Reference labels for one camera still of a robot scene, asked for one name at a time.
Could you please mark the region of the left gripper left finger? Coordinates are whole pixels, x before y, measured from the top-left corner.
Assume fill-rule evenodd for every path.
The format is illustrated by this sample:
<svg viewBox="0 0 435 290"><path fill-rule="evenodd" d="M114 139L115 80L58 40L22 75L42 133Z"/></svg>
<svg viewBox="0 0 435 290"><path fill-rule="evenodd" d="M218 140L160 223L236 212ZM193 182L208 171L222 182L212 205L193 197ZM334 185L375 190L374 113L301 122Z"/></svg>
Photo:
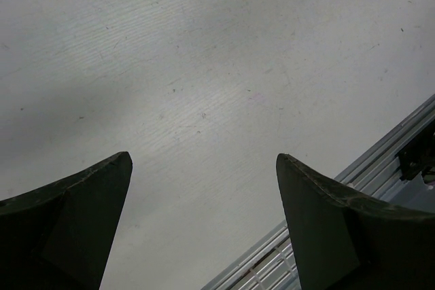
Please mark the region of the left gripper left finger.
<svg viewBox="0 0 435 290"><path fill-rule="evenodd" d="M1 201L2 289L98 289L131 181L118 152Z"/></svg>

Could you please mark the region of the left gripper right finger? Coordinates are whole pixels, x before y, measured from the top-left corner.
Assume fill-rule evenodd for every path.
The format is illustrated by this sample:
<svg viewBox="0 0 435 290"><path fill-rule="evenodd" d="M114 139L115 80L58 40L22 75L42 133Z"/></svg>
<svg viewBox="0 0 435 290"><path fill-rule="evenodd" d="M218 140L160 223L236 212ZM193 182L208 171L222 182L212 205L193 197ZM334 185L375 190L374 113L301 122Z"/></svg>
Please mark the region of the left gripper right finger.
<svg viewBox="0 0 435 290"><path fill-rule="evenodd" d="M288 154L277 180L303 289L433 289L434 215L378 200Z"/></svg>

